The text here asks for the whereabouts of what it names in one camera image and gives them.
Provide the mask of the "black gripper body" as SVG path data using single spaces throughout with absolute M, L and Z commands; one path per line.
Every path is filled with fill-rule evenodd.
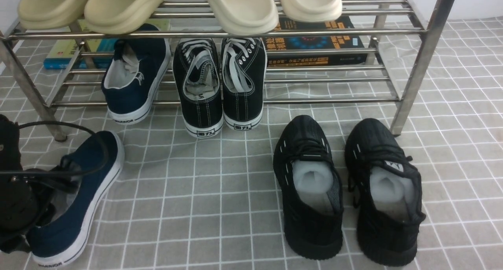
M 29 252 L 25 234 L 33 227 L 50 222 L 55 215 L 51 203 L 55 191 L 76 193 L 77 181 L 62 173 L 24 170 L 20 162 L 20 130 L 36 125 L 65 125 L 59 121 L 36 121 L 20 125 L 1 116 L 0 230 L 1 252 Z

